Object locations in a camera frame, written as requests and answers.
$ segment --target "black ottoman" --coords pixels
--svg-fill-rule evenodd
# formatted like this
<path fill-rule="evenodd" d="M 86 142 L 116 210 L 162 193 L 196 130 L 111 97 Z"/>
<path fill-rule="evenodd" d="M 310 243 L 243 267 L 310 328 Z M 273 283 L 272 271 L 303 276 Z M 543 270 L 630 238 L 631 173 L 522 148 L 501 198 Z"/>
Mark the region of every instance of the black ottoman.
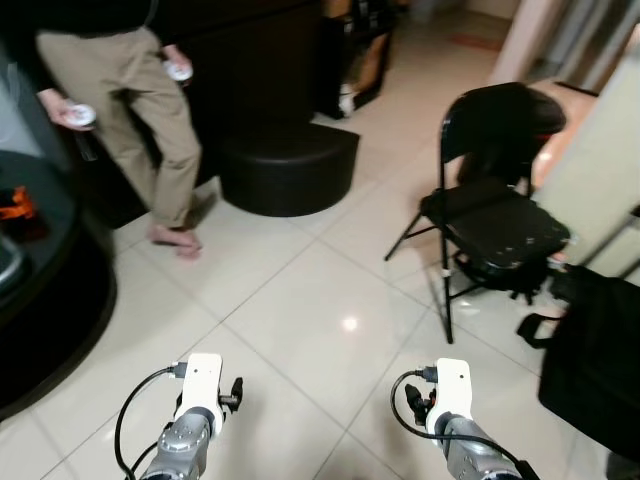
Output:
<path fill-rule="evenodd" d="M 314 124 L 247 127 L 221 145 L 224 198 L 271 217 L 316 213 L 351 188 L 360 136 Z"/>

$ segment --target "orange object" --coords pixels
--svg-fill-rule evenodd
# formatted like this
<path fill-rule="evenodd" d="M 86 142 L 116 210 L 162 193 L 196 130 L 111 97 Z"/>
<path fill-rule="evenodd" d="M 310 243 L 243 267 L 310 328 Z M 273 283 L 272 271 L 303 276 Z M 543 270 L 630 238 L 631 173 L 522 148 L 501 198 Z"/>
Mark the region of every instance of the orange object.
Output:
<path fill-rule="evenodd" d="M 0 194 L 0 220 L 35 217 L 36 209 L 27 194 L 26 187 L 16 187 L 13 191 Z"/>

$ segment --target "chair seat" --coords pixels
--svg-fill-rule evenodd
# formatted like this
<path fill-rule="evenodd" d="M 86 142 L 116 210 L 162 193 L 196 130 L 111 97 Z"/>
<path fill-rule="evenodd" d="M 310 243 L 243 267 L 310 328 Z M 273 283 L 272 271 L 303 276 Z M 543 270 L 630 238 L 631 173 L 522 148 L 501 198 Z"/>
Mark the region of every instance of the chair seat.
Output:
<path fill-rule="evenodd" d="M 447 203 L 446 229 L 437 208 L 442 195 Z M 569 230 L 548 212 L 493 178 L 436 191 L 422 199 L 420 211 L 494 274 L 544 259 L 570 239 Z"/>

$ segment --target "black bag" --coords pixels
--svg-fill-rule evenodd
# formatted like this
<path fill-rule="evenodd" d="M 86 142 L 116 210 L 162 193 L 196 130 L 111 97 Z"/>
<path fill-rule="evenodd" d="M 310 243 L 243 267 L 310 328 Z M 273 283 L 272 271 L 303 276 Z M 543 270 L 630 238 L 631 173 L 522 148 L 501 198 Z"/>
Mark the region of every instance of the black bag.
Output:
<path fill-rule="evenodd" d="M 640 288 L 584 267 L 551 288 L 569 308 L 552 338 L 537 339 L 530 315 L 518 335 L 546 348 L 538 398 L 614 453 L 640 462 Z"/>

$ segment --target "round black table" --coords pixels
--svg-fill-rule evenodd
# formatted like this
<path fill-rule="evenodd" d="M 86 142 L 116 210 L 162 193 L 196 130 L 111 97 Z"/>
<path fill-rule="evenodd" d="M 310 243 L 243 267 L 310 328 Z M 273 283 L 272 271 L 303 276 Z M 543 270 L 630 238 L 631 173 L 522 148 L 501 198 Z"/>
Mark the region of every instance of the round black table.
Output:
<path fill-rule="evenodd" d="M 0 352 L 7 366 L 0 421 L 48 393 L 89 353 L 116 298 L 109 256 L 81 221 L 69 178 L 45 159 L 0 151 L 0 188 L 25 186 L 38 216 L 3 222 L 28 269 L 0 290 Z"/>

